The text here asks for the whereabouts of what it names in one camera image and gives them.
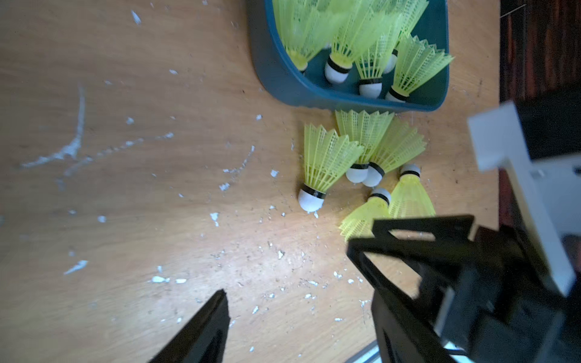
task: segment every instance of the wooden table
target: wooden table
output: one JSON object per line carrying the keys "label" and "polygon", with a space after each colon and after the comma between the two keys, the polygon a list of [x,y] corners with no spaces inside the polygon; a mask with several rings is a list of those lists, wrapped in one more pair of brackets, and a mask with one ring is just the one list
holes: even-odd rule
{"label": "wooden table", "polygon": [[[497,174],[478,173],[466,117],[497,104],[498,6],[449,14],[446,102],[402,117],[429,141],[417,162],[439,214],[495,228]],[[334,120],[262,90],[244,1],[5,1],[0,38],[2,361],[143,362],[221,288],[227,362],[341,362],[375,339],[337,229],[368,189],[343,179],[318,219],[300,209],[303,124]],[[379,263],[413,293],[409,268]]]}

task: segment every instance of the black band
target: black band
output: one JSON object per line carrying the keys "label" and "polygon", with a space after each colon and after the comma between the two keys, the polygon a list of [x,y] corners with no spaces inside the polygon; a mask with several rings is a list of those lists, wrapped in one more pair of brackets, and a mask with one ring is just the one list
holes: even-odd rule
{"label": "black band", "polygon": [[325,194],[323,192],[319,192],[318,190],[315,190],[315,189],[311,188],[310,186],[307,186],[306,184],[303,184],[303,186],[301,186],[300,188],[302,190],[304,190],[307,194],[311,194],[315,198],[325,199],[325,197],[327,196],[327,194]]}
{"label": "black band", "polygon": [[381,193],[373,193],[372,195],[369,196],[371,197],[377,197],[377,198],[381,198],[385,201],[385,203],[387,203],[389,205],[389,199],[388,197],[386,197],[385,195],[381,194]]}
{"label": "black band", "polygon": [[377,172],[380,173],[381,177],[383,178],[383,176],[385,175],[385,172],[383,171],[383,169],[381,169],[381,166],[375,164],[373,161],[371,161],[369,163],[369,166],[372,167],[373,169],[377,170]]}
{"label": "black band", "polygon": [[381,78],[372,78],[370,80],[359,80],[359,84],[376,84],[381,83]]}
{"label": "black band", "polygon": [[340,65],[338,65],[337,63],[333,62],[333,60],[331,59],[331,56],[329,56],[329,58],[327,58],[327,64],[329,65],[329,67],[333,68],[334,70],[336,70],[339,73],[347,74],[351,70],[351,68],[348,68],[348,69],[343,68]]}
{"label": "black band", "polygon": [[416,177],[419,178],[419,173],[417,171],[413,171],[413,170],[406,170],[406,171],[404,171],[403,173],[400,174],[400,177],[402,177],[404,175],[407,175],[407,174],[413,174],[413,175],[415,175]]}
{"label": "black band", "polygon": [[353,164],[351,165],[351,169],[367,169],[369,164]]}
{"label": "black band", "polygon": [[394,96],[396,99],[403,101],[403,102],[407,101],[407,99],[409,98],[409,97],[402,96],[401,94],[398,94],[396,91],[393,90],[393,87],[389,88],[389,94]]}

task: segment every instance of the white cork tip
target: white cork tip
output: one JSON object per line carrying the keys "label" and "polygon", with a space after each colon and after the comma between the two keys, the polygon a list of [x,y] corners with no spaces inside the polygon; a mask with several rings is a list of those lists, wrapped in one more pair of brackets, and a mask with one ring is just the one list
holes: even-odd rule
{"label": "white cork tip", "polygon": [[394,97],[394,96],[392,96],[392,94],[391,94],[391,93],[389,93],[389,92],[387,92],[387,93],[385,94],[385,99],[386,99],[386,100],[388,100],[388,101],[392,101],[392,102],[399,102],[399,103],[405,103],[405,102],[406,102],[406,101],[403,101],[403,100],[400,100],[400,99],[397,99],[397,98],[395,98],[395,97]]}
{"label": "white cork tip", "polygon": [[345,82],[348,75],[349,73],[337,72],[336,70],[331,68],[329,63],[325,63],[325,78],[327,79],[327,81],[333,84],[341,84]]}
{"label": "white cork tip", "polygon": [[324,201],[324,199],[317,198],[302,189],[299,192],[300,207],[307,212],[319,210],[323,206]]}
{"label": "white cork tip", "polygon": [[372,167],[368,167],[367,170],[367,177],[363,181],[363,185],[370,186],[372,188],[378,186],[383,176],[379,173],[379,171]]}
{"label": "white cork tip", "polygon": [[396,67],[396,63],[397,56],[395,54],[392,54],[392,56],[389,57],[388,64],[385,66],[385,69],[383,70],[383,74],[391,72]]}
{"label": "white cork tip", "polygon": [[381,83],[360,84],[359,94],[367,98],[377,98],[381,93]]}
{"label": "white cork tip", "polygon": [[367,177],[368,170],[369,170],[369,168],[365,168],[365,169],[349,168],[349,170],[347,170],[347,172],[345,173],[345,176],[352,183],[360,183],[360,182],[364,181],[365,178]]}
{"label": "white cork tip", "polygon": [[371,191],[371,194],[381,194],[388,199],[389,203],[392,202],[392,195],[385,188],[375,188]]}
{"label": "white cork tip", "polygon": [[400,175],[402,175],[406,171],[413,171],[417,172],[418,174],[420,173],[420,170],[416,164],[403,164],[400,169]]}

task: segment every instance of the blue container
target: blue container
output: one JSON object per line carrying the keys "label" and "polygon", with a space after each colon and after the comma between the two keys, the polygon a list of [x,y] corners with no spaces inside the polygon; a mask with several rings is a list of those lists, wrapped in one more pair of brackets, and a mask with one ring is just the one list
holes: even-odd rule
{"label": "blue container", "polygon": [[[384,99],[393,84],[393,71],[383,75],[383,88],[378,99],[359,95],[359,73],[355,66],[343,84],[329,83],[325,78],[324,67],[330,50],[323,50],[310,61],[303,75],[286,54],[278,36],[272,0],[246,0],[246,9],[256,74],[265,89],[287,105],[357,112],[429,112],[440,107],[446,98],[449,66],[414,91],[406,103]],[[411,35],[427,39],[430,44],[436,44],[438,49],[449,52],[446,0],[431,0]]]}

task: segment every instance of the shuttlecock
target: shuttlecock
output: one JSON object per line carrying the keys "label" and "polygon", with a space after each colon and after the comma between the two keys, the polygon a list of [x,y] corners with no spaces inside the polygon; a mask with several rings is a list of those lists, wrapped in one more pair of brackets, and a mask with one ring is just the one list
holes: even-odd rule
{"label": "shuttlecock", "polygon": [[272,6],[278,35],[299,71],[305,71],[347,16],[338,1],[274,0]]}
{"label": "shuttlecock", "polygon": [[391,195],[384,188],[376,188],[371,192],[367,202],[351,212],[341,222],[339,229],[347,242],[352,237],[373,237],[371,228],[374,220],[385,220],[389,217]]}
{"label": "shuttlecock", "polygon": [[322,207],[327,190],[349,169],[364,147],[323,126],[304,126],[304,184],[299,204],[307,212]]}
{"label": "shuttlecock", "polygon": [[325,64],[325,77],[331,83],[343,83],[353,62],[379,38],[383,31],[389,1],[359,0],[339,27],[331,42],[331,54]]}
{"label": "shuttlecock", "polygon": [[[426,0],[397,0],[396,1],[396,11],[401,13],[402,24],[401,24],[401,32],[398,37],[397,43],[405,37],[407,34],[411,33],[411,31],[415,28],[415,25],[418,23],[419,18],[424,13],[425,9],[428,7],[428,1]],[[391,72],[397,63],[397,44],[395,46],[391,57],[385,69],[383,70],[384,74]]]}
{"label": "shuttlecock", "polygon": [[335,111],[339,134],[341,136],[348,135],[350,140],[358,141],[359,145],[365,147],[361,156],[345,173],[349,181],[360,183],[365,180],[369,159],[379,145],[394,115],[394,113],[389,112],[368,114],[365,111],[359,113],[353,110],[349,112]]}
{"label": "shuttlecock", "polygon": [[401,33],[401,13],[387,15],[385,30],[379,39],[367,49],[355,65],[359,71],[359,94],[368,98],[377,98],[381,93],[381,77],[392,57],[397,39]]}
{"label": "shuttlecock", "polygon": [[399,168],[425,149],[424,136],[418,134],[418,129],[394,117],[370,158],[367,178],[363,184],[372,188],[377,186],[385,173]]}
{"label": "shuttlecock", "polygon": [[391,218],[421,218],[436,215],[432,201],[419,180],[420,170],[415,164],[401,167],[400,181],[393,189],[389,205]]}
{"label": "shuttlecock", "polygon": [[443,70],[454,59],[426,40],[406,35],[398,45],[398,60],[393,85],[385,99],[394,102],[405,102],[410,93],[426,83],[439,71]]}

